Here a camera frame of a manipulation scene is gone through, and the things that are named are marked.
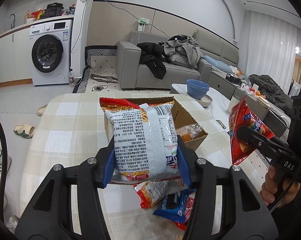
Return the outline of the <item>clear-wrapped orange bread loaf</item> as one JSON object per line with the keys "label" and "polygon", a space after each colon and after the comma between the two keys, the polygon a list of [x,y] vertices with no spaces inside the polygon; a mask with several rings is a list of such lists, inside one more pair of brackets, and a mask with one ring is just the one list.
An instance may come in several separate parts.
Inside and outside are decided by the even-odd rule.
{"label": "clear-wrapped orange bread loaf", "polygon": [[183,142],[188,142],[197,139],[202,131],[203,129],[199,124],[192,124],[178,128],[176,134],[181,137]]}

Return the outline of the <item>blue oreo cookie pack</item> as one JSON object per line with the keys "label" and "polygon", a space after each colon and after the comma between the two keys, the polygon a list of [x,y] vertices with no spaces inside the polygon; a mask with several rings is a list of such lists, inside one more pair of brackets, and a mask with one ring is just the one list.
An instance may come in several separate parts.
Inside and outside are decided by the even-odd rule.
{"label": "blue oreo cookie pack", "polygon": [[165,196],[153,215],[185,224],[192,212],[195,189],[186,189]]}

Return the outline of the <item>red cone snack bag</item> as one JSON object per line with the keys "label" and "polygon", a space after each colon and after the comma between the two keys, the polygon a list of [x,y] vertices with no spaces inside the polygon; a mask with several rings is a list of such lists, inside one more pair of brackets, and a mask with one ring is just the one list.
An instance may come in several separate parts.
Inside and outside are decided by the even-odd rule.
{"label": "red cone snack bag", "polygon": [[233,165],[239,165],[244,161],[257,148],[259,142],[275,136],[272,130],[251,111],[244,99],[231,110],[229,135]]}

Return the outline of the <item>purple silver snack bag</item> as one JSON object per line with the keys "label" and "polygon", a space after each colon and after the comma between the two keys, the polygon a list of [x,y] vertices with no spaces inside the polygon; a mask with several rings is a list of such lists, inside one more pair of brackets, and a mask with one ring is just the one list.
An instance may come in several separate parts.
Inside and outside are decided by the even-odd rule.
{"label": "purple silver snack bag", "polygon": [[187,189],[182,179],[163,181],[144,181],[134,185],[134,190],[140,198],[140,207],[149,209],[158,204],[166,195]]}

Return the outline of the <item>red white noodle snack bag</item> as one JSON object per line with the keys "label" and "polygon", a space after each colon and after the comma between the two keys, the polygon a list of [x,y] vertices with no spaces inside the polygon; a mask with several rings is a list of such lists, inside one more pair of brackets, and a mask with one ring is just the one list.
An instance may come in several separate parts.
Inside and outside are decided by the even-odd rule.
{"label": "red white noodle snack bag", "polygon": [[174,100],[134,103],[100,98],[114,141],[114,184],[137,184],[180,178]]}

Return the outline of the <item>red oreo cookie pack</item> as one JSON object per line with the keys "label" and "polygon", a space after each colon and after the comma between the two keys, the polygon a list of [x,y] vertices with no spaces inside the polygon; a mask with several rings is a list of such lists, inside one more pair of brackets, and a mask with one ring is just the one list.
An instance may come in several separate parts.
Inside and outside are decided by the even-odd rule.
{"label": "red oreo cookie pack", "polygon": [[187,229],[187,225],[188,225],[188,221],[184,222],[184,223],[179,223],[179,222],[174,222],[174,224],[181,230],[186,231]]}

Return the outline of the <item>brown SF cardboard box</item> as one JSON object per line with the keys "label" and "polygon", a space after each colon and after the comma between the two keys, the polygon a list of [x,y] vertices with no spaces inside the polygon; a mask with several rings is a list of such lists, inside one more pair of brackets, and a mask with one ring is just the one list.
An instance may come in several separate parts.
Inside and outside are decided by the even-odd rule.
{"label": "brown SF cardboard box", "polygon": [[[156,98],[124,98],[124,99],[115,99],[115,98],[100,98],[100,107],[103,109],[105,113],[105,107],[109,105],[111,101],[115,100],[117,103],[120,100],[126,100],[135,105],[142,105],[143,103],[147,103],[148,105],[159,105],[163,103],[168,103],[174,101],[174,105],[172,108],[172,117],[174,120],[175,128],[179,129],[186,125],[194,125],[199,124],[193,117],[194,114],[191,114],[190,110],[186,109],[186,106],[182,105],[182,100],[178,99],[177,95],[170,95],[168,97],[156,97]],[[108,141],[113,136],[113,125],[108,121],[105,113],[105,131],[107,134]],[[203,129],[198,135],[197,138],[192,139],[188,142],[185,142],[185,146],[187,148],[193,149],[194,151],[201,145],[201,143],[206,139],[208,133]]]}

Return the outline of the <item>white cup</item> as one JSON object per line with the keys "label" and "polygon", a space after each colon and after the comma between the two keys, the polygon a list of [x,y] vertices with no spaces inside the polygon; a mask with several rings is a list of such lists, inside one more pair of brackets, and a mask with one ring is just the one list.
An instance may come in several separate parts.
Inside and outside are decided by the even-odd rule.
{"label": "white cup", "polygon": [[233,107],[235,105],[237,105],[240,101],[241,101],[241,99],[238,96],[233,95],[232,98],[231,98],[231,100],[230,100],[230,103],[229,103],[229,105],[227,107],[227,112],[229,114],[231,114]]}

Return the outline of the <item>beige green slipper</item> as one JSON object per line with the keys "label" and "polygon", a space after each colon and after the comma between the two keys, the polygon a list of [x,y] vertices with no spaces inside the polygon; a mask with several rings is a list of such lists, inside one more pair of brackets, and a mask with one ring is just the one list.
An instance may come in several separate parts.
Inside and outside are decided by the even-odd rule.
{"label": "beige green slipper", "polygon": [[35,132],[35,127],[29,124],[14,126],[14,133],[25,139],[31,139],[33,137],[34,132]]}

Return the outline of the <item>blue stacked bowls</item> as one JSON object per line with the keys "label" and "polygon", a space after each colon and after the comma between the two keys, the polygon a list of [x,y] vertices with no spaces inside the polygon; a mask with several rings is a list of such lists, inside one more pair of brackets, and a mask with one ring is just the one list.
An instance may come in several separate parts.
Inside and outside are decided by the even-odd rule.
{"label": "blue stacked bowls", "polygon": [[200,80],[194,80],[194,79],[188,79],[186,81],[187,86],[187,93],[195,98],[195,99],[202,99],[204,96],[206,96],[207,92],[210,89],[210,86],[202,82]]}

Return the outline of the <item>light blue pillow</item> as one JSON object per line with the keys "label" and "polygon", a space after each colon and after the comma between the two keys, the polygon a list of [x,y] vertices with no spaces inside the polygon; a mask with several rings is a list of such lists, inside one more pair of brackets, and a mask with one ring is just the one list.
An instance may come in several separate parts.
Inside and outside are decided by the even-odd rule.
{"label": "light blue pillow", "polygon": [[219,70],[221,70],[223,72],[232,73],[232,69],[226,63],[223,63],[222,61],[218,61],[207,55],[204,56],[204,60],[207,61],[210,65],[214,66],[215,68],[218,68]]}

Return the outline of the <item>white curtain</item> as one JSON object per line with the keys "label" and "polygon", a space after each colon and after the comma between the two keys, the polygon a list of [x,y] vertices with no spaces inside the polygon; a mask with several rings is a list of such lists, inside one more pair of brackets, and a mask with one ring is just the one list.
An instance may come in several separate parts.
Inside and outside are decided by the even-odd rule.
{"label": "white curtain", "polygon": [[287,93],[293,76],[296,41],[295,25],[251,12],[246,75],[268,75]]}

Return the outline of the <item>grey clothes pile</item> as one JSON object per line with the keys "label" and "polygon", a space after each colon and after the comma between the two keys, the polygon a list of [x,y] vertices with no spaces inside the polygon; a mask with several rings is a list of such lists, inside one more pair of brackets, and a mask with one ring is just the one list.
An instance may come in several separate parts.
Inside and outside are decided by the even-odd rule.
{"label": "grey clothes pile", "polygon": [[175,35],[166,42],[159,42],[165,58],[171,64],[198,69],[198,62],[204,58],[198,40],[187,35]]}

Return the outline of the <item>black jacket on sofa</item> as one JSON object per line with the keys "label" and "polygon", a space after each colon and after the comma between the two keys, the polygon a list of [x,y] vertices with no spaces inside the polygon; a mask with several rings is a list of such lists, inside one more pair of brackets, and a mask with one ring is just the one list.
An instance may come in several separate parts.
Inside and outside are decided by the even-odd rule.
{"label": "black jacket on sofa", "polygon": [[161,45],[151,42],[138,43],[141,50],[140,64],[145,64],[155,78],[163,80],[166,75],[165,53]]}

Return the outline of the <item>white kitchen cabinets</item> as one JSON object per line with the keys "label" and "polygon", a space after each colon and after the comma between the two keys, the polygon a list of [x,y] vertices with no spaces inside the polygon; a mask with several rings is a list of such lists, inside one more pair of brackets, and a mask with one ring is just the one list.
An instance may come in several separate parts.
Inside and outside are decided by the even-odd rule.
{"label": "white kitchen cabinets", "polygon": [[32,79],[29,30],[0,38],[0,83]]}

